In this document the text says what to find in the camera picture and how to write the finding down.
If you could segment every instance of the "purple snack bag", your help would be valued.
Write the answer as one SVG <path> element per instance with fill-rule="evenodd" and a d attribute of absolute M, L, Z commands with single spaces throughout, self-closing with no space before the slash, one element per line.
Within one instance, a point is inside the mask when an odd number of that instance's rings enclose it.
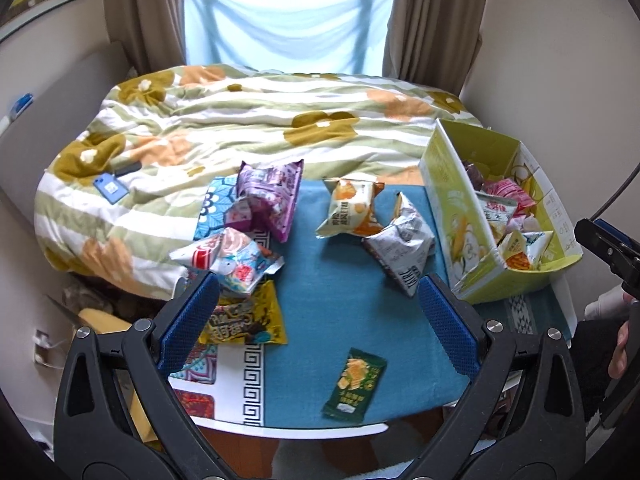
<path fill-rule="evenodd" d="M 238 199 L 225 213 L 225 226 L 239 231 L 271 231 L 277 241 L 286 242 L 303 167 L 304 160 L 263 169 L 242 162 L 236 185 Z"/>

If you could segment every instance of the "yellow green cardboard box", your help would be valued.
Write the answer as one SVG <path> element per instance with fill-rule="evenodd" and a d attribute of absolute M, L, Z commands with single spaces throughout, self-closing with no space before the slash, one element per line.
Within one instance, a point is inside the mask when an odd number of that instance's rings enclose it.
<path fill-rule="evenodd" d="M 517 270 L 500 256 L 462 159 L 485 179 L 511 177 L 536 201 L 532 208 L 554 236 L 538 270 Z M 438 120 L 420 160 L 453 292 L 471 304 L 539 290 L 582 257 L 574 226 L 545 172 L 513 137 L 470 124 Z"/>

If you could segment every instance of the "brown curtain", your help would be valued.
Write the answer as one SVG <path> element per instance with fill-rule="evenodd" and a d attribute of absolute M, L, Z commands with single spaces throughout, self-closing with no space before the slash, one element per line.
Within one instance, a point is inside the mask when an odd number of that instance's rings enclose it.
<path fill-rule="evenodd" d="M 460 94 L 485 0 L 394 0 L 382 73 Z"/>
<path fill-rule="evenodd" d="M 184 0 L 104 0 L 111 41 L 141 74 L 184 64 Z"/>

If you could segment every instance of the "white wall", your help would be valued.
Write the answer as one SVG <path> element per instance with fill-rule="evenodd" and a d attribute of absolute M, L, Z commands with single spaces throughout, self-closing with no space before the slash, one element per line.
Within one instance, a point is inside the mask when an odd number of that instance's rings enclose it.
<path fill-rule="evenodd" d="M 76 0 L 16 32 L 0 43 L 0 115 L 26 92 L 37 99 L 73 63 L 107 42 L 102 0 Z M 33 364 L 31 336 L 36 328 L 54 341 L 70 336 L 69 323 L 42 296 L 60 298 L 67 279 L 51 269 L 33 234 L 0 203 L 0 387 L 23 417 L 53 420 L 60 373 Z"/>
<path fill-rule="evenodd" d="M 640 162 L 640 21 L 627 0 L 487 0 L 462 100 L 518 137 L 575 222 Z M 604 218 L 640 238 L 640 178 Z M 590 254 L 568 273 L 578 315 L 619 282 Z"/>

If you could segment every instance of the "wooden floor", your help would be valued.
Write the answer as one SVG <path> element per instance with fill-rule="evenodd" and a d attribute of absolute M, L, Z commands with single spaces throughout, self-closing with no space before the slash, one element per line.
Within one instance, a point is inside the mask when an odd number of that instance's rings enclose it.
<path fill-rule="evenodd" d="M 418 413 L 405 417 L 428 441 L 442 425 L 442 410 Z M 201 428 L 209 443 L 239 476 L 243 478 L 271 478 L 271 460 L 278 440 L 242 436 Z M 378 461 L 370 445 L 372 436 L 325 440 L 322 443 L 327 460 L 348 476 L 374 471 Z"/>

